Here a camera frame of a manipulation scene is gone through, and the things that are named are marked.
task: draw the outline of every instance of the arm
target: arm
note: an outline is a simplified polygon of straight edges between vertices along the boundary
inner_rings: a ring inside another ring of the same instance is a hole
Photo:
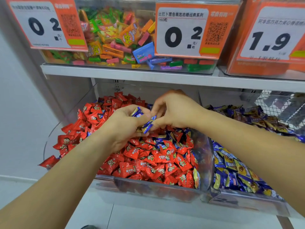
[[[136,105],[120,108],[99,128],[64,156],[38,182],[0,210],[0,228],[65,228],[98,169],[106,158],[120,150],[150,119],[129,115]]]
[[[249,166],[305,216],[304,144],[209,111],[181,91],[170,91],[156,100],[152,115],[160,117],[164,113],[153,122],[154,128],[169,124],[192,127],[206,134]]]

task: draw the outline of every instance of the hand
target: hand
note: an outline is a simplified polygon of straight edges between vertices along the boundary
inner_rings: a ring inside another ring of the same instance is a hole
[[[144,115],[140,117],[131,117],[130,114],[140,107]],[[148,136],[149,133],[136,132],[139,126],[146,124],[151,118],[150,110],[135,104],[119,108],[103,124],[99,130],[108,133],[110,142],[112,142],[112,151],[119,151],[130,138],[138,136]]]
[[[154,103],[151,115],[157,115],[152,130],[171,125],[178,128],[196,126],[196,116],[202,108],[189,98],[182,90],[170,90],[160,96]]]

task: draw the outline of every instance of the left hand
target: left hand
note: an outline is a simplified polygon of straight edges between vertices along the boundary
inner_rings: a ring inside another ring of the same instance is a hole
[[[130,114],[140,107],[144,115],[140,117],[131,117]],[[148,108],[144,108],[135,104],[119,108],[111,117],[97,130],[105,130],[109,133],[109,138],[112,142],[112,151],[119,151],[130,138],[138,136],[148,136],[149,133],[136,132],[139,126],[146,124],[151,118],[151,113]]]

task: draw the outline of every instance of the orange label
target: orange label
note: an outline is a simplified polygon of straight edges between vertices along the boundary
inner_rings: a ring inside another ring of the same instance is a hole
[[[155,55],[219,59],[238,8],[156,3]]]
[[[88,51],[74,0],[6,0],[32,49]]]
[[[237,60],[304,63],[305,3],[262,1]]]

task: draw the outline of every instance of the store display shelf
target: store display shelf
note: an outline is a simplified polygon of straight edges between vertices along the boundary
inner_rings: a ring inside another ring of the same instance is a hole
[[[50,65],[47,63],[42,64],[40,67],[45,75],[64,75],[286,92],[305,92],[305,81],[231,77],[225,75],[218,68],[216,68],[214,73],[211,75],[202,75],[195,73],[171,73],[85,66]]]

